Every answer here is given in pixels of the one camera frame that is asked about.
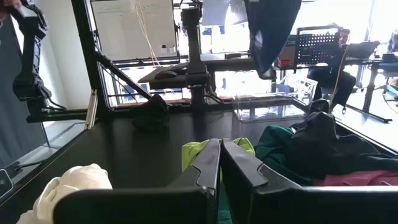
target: clear plastic bin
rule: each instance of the clear plastic bin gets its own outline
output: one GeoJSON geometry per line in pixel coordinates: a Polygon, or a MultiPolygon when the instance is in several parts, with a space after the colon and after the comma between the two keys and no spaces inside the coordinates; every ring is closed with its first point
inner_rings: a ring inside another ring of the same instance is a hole
{"type": "Polygon", "coordinates": [[[234,113],[242,122],[303,118],[310,112],[317,82],[287,75],[279,82],[241,80],[233,96],[234,113]]]}

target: person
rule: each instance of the person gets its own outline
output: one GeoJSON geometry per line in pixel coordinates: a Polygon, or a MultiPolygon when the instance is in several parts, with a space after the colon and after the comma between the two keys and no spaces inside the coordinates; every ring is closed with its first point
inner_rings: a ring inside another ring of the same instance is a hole
{"type": "Polygon", "coordinates": [[[21,6],[20,0],[0,0],[0,22],[3,22],[9,15],[6,7],[18,8],[21,6]]]}
{"type": "MultiPolygon", "coordinates": [[[[342,29],[340,31],[339,44],[347,44],[350,30],[342,29]]],[[[324,88],[334,88],[336,79],[338,76],[338,70],[340,66],[340,61],[336,60],[337,58],[331,58],[330,62],[328,62],[329,67],[325,68],[313,68],[310,69],[308,73],[309,79],[315,80],[318,82],[317,88],[315,90],[314,101],[320,99],[322,97],[322,87],[324,88]]],[[[356,83],[356,78],[350,75],[348,72],[342,71],[340,73],[340,78],[337,85],[337,92],[333,98],[333,101],[330,102],[329,110],[332,111],[337,104],[345,106],[347,104],[348,98],[353,91],[353,88],[356,83]]]]}

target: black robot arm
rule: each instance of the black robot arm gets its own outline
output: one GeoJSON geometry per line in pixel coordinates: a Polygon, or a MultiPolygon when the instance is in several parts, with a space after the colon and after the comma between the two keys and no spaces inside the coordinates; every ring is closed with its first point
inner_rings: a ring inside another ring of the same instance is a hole
{"type": "Polygon", "coordinates": [[[39,77],[41,41],[47,34],[47,23],[42,11],[32,0],[22,0],[21,3],[36,16],[25,16],[20,8],[8,9],[24,35],[22,69],[12,88],[19,100],[27,102],[30,115],[35,116],[49,110],[47,99],[51,97],[51,91],[44,87],[39,77]]]}

